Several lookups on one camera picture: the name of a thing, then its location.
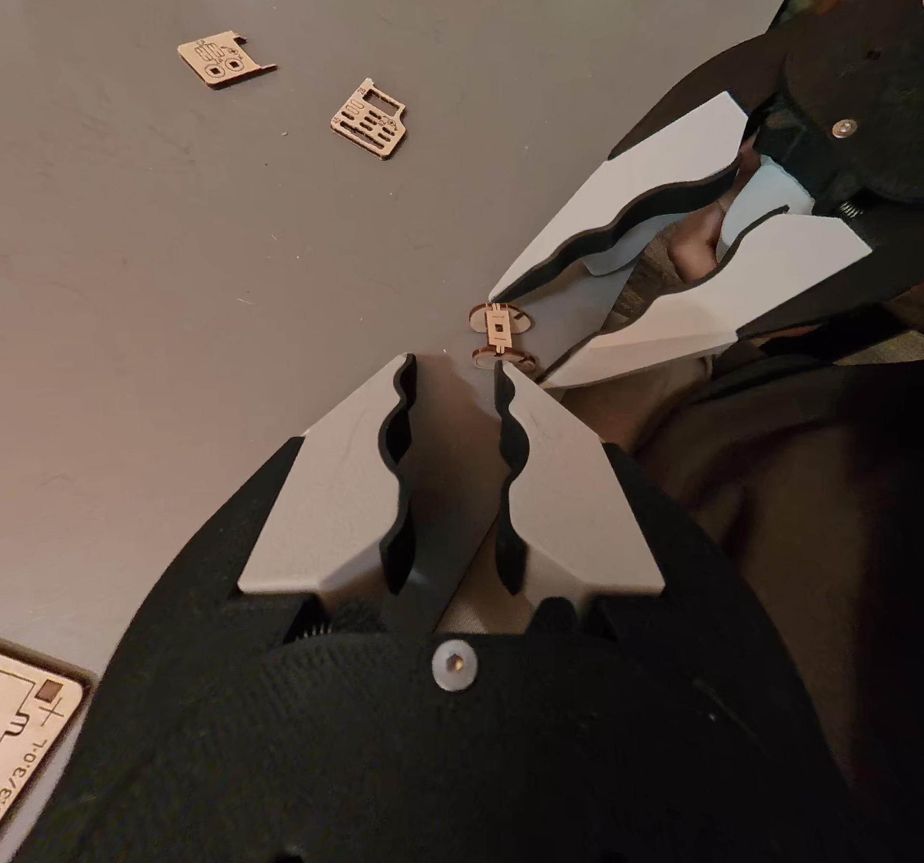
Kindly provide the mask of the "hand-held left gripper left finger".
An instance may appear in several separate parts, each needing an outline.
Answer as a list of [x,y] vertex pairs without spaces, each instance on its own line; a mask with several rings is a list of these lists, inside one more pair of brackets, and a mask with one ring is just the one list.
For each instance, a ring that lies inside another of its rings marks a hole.
[[417,360],[402,353],[314,423],[237,586],[245,594],[397,594],[410,576],[410,449]]

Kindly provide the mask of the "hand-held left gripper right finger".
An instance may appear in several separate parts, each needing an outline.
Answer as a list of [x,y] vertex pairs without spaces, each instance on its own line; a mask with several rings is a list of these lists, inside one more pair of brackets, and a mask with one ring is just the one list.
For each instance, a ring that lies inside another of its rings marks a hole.
[[664,577],[598,435],[511,363],[494,368],[502,486],[495,564],[526,600],[659,596]]

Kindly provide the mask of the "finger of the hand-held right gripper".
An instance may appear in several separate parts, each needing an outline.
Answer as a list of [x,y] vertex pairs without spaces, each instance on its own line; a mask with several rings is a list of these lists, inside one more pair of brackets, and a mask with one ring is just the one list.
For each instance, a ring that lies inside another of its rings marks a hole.
[[514,260],[489,300],[515,302],[572,263],[615,248],[638,225],[717,199],[737,171],[747,123],[733,95],[722,92],[608,158]]
[[574,347],[539,385],[567,390],[721,352],[743,326],[870,254],[841,219],[776,210],[746,228],[708,277]]

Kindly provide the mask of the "wooden offcut with slot grid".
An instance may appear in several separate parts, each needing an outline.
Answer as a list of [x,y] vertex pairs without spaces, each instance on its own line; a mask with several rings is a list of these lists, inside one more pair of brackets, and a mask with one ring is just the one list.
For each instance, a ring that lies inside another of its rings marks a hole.
[[366,77],[330,120],[331,130],[381,161],[390,159],[407,134],[407,106]]

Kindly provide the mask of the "grey desk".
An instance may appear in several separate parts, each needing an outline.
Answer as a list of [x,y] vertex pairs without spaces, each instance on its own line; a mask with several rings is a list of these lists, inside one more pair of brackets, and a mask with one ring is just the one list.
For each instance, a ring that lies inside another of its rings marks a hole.
[[[421,638],[502,461],[469,309],[653,101],[783,0],[1,0],[2,638],[102,675],[195,532],[412,352]],[[211,89],[184,42],[278,70]],[[335,134],[371,77],[381,161]]]

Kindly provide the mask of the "person's right hand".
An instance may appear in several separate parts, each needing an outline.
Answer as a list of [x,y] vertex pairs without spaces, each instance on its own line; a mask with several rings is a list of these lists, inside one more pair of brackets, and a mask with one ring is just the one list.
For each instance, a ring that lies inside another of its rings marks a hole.
[[716,251],[725,211],[719,201],[676,222],[667,236],[667,254],[685,284],[705,278],[716,268]]

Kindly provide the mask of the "person's olive shirt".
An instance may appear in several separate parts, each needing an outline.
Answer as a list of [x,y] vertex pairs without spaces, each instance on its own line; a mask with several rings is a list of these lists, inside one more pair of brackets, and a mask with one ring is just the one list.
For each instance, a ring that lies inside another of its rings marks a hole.
[[566,392],[733,559],[795,658],[861,822],[922,861],[923,370],[768,338]]

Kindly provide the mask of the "wooden parts sheet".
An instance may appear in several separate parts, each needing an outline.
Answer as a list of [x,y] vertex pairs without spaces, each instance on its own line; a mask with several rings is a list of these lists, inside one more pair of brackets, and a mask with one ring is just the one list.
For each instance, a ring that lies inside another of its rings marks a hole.
[[14,857],[50,800],[100,677],[1,639],[1,845]]

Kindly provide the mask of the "wooden offcut with square holes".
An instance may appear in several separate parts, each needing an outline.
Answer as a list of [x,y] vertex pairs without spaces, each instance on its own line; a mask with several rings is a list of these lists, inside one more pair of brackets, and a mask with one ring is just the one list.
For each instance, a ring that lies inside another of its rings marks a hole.
[[246,49],[248,39],[233,30],[180,44],[177,52],[193,72],[211,89],[239,84],[252,77],[278,70],[276,63],[261,64]]

